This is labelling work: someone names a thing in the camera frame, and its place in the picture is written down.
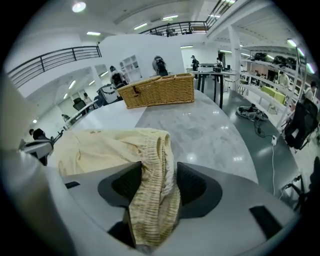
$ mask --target round ceiling light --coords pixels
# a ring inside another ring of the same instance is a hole
[[[72,6],[72,11],[75,13],[79,13],[83,11],[86,8],[86,3],[85,2],[77,2]]]

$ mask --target black table leg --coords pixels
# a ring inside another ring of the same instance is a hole
[[[201,75],[198,74],[198,91],[200,91]]]
[[[219,107],[222,109],[222,103],[224,100],[224,76],[220,75],[220,104]]]
[[[216,102],[216,95],[217,95],[217,76],[214,75],[214,96],[213,96],[214,102]]]
[[[205,90],[205,79],[206,79],[206,76],[203,74],[202,75],[202,83],[201,83],[201,92],[203,93],[204,90]]]

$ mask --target yellow knit sweater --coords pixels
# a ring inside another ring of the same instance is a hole
[[[130,206],[136,245],[159,246],[177,221],[180,192],[168,132],[156,129],[66,131],[54,145],[61,175],[142,162],[141,185]]]

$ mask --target wicker basket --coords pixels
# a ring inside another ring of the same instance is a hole
[[[128,109],[195,101],[194,75],[182,73],[131,83],[119,88]]]

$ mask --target railing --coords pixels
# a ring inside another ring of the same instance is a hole
[[[237,0],[219,0],[205,21],[208,27],[212,27],[236,1]]]
[[[83,59],[99,58],[98,46],[80,46],[55,50],[32,58],[8,72],[8,76],[16,86],[21,87],[36,76],[69,62]]]
[[[205,34],[208,29],[209,27],[205,21],[187,21],[157,26],[143,31],[140,34],[173,37],[187,34]]]

